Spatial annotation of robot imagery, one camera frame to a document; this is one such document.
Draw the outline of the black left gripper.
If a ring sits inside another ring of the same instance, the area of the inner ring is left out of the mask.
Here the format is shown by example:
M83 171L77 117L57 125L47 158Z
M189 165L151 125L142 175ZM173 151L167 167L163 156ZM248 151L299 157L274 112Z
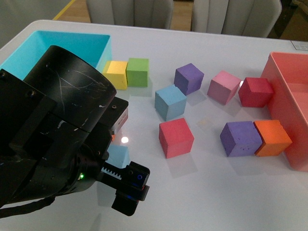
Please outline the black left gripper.
M95 180L116 189L116 197L111 208L126 216L132 216L139 201L145 200L150 189L146 185L149 169L133 161L124 168L106 163L111 139L110 129L99 122L89 133L84 145L93 152L98 163L98 169L94 171Z

